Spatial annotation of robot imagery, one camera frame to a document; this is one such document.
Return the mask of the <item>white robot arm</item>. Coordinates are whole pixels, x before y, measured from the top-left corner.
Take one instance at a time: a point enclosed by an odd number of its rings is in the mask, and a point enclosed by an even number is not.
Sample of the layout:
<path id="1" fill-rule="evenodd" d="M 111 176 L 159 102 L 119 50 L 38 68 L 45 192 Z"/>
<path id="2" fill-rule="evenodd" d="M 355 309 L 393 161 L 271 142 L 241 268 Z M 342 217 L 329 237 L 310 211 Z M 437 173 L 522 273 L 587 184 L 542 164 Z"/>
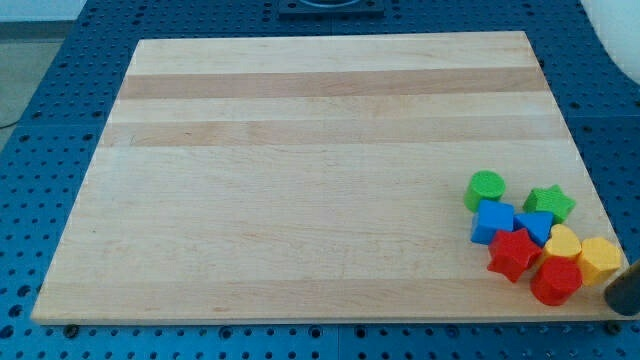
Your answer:
<path id="1" fill-rule="evenodd" d="M 581 0 L 614 64 L 639 84 L 639 0 Z"/>

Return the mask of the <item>dark robot base mount plate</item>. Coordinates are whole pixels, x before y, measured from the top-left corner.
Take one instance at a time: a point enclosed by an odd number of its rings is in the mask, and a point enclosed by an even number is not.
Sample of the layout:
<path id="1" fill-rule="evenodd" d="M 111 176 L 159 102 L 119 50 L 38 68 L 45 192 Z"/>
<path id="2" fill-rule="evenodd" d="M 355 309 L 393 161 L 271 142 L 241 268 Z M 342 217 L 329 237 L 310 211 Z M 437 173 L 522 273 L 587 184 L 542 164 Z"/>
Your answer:
<path id="1" fill-rule="evenodd" d="M 383 0 L 280 0 L 278 17 L 383 15 Z"/>

